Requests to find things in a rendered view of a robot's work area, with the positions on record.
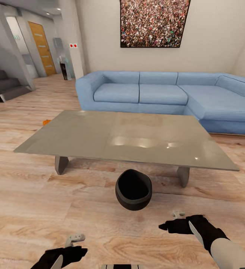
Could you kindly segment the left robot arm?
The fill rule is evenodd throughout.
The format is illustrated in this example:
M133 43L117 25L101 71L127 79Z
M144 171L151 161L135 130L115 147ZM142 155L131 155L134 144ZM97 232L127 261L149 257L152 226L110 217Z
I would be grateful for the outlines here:
M67 236L65 248L52 248L46 250L46 254L40 258L31 269L61 269L70 263L78 262L84 257L88 251L87 248L82 246L73 246L73 242L85 241L85 235L71 234Z

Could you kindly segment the pumpkin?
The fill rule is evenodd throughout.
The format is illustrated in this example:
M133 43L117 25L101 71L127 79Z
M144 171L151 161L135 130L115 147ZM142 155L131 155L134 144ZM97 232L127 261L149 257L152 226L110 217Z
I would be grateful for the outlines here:
M45 120L44 122L43 122L43 125L45 126L47 123L49 123L50 122L50 120Z

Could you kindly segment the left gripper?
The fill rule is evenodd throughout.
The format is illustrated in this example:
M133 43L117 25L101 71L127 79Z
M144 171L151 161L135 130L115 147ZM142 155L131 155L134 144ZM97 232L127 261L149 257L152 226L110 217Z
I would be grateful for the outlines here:
M82 246L75 246L75 247L65 247L68 252L68 260L66 266L73 262L78 262L84 257L88 251L87 248L82 248Z

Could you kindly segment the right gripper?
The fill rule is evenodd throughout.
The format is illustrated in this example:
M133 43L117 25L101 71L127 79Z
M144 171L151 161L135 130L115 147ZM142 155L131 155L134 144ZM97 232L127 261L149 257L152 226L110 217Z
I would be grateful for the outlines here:
M182 219L167 220L165 223L159 225L159 228L168 230L169 233L186 234L181 226Z

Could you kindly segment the cauldron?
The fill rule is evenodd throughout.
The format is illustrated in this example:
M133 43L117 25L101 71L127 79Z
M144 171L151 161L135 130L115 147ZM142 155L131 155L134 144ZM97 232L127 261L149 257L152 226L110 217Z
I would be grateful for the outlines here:
M152 183L145 174L128 169L117 179L115 193L119 203L127 210L142 210L151 200Z

